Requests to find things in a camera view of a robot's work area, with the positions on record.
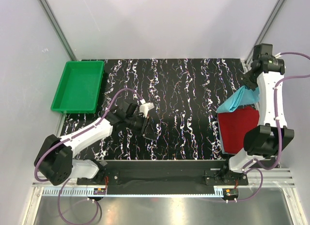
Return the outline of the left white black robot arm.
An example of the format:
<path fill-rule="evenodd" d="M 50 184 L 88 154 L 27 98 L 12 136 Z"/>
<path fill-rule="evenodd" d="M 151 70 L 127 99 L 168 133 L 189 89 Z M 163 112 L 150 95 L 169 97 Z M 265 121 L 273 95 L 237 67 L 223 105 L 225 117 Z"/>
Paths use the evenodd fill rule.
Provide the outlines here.
<path fill-rule="evenodd" d="M 54 186 L 68 179 L 80 179 L 86 184 L 101 184 L 106 178 L 105 163 L 96 160 L 76 160 L 74 157 L 91 144 L 105 139 L 113 132 L 128 128 L 132 133 L 149 140 L 156 135 L 151 126 L 150 110 L 153 103 L 141 100 L 141 104 L 124 102 L 122 107 L 113 106 L 88 126 L 69 135 L 49 135 L 43 142 L 34 166 L 45 180 Z"/>

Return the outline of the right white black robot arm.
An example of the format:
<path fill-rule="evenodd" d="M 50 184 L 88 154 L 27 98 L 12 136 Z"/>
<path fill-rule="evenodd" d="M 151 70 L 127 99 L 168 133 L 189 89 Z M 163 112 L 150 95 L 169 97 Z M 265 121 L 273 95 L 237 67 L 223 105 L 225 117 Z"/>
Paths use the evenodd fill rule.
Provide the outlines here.
<path fill-rule="evenodd" d="M 283 111 L 285 64 L 273 56 L 272 50 L 272 44 L 256 45 L 250 70 L 243 75 L 247 89 L 259 90 L 259 121 L 245 134 L 243 148 L 222 168 L 220 179 L 224 184 L 242 178 L 254 164 L 265 170 L 275 168 L 283 149 L 294 138 L 295 132 L 287 127 Z"/>

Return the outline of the cyan polo shirt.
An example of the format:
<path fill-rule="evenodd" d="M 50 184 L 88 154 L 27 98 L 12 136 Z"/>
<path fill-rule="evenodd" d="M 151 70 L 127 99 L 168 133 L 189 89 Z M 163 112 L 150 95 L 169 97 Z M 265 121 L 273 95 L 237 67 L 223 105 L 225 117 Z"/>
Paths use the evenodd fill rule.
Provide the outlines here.
<path fill-rule="evenodd" d="M 242 86 L 217 108 L 217 113 L 232 113 L 239 106 L 255 104 L 259 102 L 259 94 L 259 88 L 251 90 Z"/>

